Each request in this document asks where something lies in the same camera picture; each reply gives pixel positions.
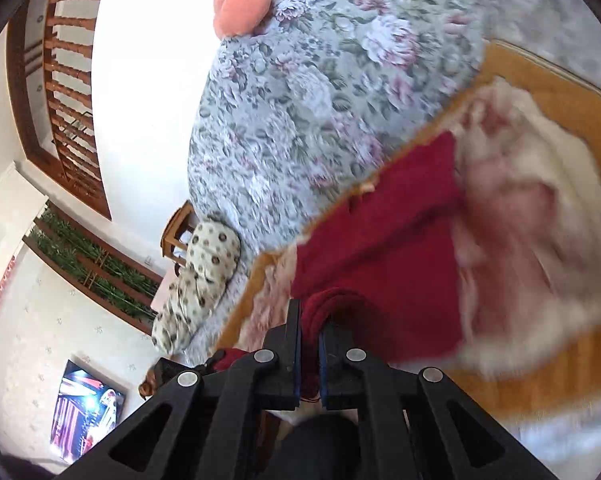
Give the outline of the dark red small garment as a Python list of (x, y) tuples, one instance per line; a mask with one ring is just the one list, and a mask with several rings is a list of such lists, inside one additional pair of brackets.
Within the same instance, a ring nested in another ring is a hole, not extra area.
[(259, 349), (299, 302), (302, 395), (318, 393), (318, 342), (326, 322), (389, 363), (441, 358), (462, 339), (453, 214), (456, 139), (449, 131), (381, 171), (373, 190), (353, 194), (306, 240), (262, 254), (227, 329), (212, 370), (227, 370)]

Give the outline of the television screen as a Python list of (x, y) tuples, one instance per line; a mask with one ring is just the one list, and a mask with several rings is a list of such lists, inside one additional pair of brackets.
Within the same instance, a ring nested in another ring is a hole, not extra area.
[(58, 386), (50, 445), (66, 464), (75, 463), (122, 419), (125, 394), (68, 360)]

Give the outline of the cream dotted pillow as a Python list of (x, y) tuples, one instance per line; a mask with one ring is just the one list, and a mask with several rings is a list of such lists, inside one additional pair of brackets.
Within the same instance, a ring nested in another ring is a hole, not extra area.
[(152, 326), (152, 344), (164, 356), (202, 361), (210, 356), (212, 337), (202, 335), (226, 292), (228, 277), (181, 268)]
[(194, 228), (186, 246), (186, 267), (203, 278), (208, 286), (219, 289), (219, 295), (231, 280), (241, 256), (241, 242), (229, 226), (202, 220)]

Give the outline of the wooden lattice shelf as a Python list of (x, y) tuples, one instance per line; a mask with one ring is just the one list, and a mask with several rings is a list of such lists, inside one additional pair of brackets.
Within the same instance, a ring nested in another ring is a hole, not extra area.
[(151, 333), (151, 308), (162, 278), (124, 255), (47, 202), (25, 245), (61, 278), (116, 318), (141, 333)]

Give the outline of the wooden chair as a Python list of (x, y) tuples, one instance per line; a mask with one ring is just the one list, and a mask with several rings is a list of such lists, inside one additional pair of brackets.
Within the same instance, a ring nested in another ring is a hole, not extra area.
[(186, 265), (186, 250), (196, 224), (197, 216), (194, 207), (189, 200), (186, 200), (171, 216), (160, 238), (160, 249), (165, 258), (178, 263), (179, 266)]

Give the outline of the floral plush blanket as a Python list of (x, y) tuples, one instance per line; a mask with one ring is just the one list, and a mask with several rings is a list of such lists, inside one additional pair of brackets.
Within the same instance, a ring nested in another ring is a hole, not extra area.
[(489, 44), (471, 87), (292, 243), (446, 131), (463, 194), (451, 227), (462, 339), (448, 356), (392, 364), (442, 365), (498, 416), (600, 396), (601, 91), (535, 54)]

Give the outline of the floral blue-grey duvet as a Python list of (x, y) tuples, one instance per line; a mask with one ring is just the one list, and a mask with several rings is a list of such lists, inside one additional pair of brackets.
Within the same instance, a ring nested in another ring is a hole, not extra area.
[(290, 243), (436, 115), (483, 60), (482, 0), (272, 0), (220, 44), (191, 200), (251, 254)]

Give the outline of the floral bed sheet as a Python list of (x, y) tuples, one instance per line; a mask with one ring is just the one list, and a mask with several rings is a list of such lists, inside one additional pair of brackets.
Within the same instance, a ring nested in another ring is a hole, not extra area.
[(584, 0), (479, 0), (483, 31), (601, 89), (601, 23)]

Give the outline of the wooden window frame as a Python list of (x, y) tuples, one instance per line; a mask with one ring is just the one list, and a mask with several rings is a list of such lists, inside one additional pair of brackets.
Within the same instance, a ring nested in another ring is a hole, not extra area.
[(110, 218), (92, 110), (100, 0), (25, 0), (6, 26), (6, 76), (20, 144), (47, 177)]

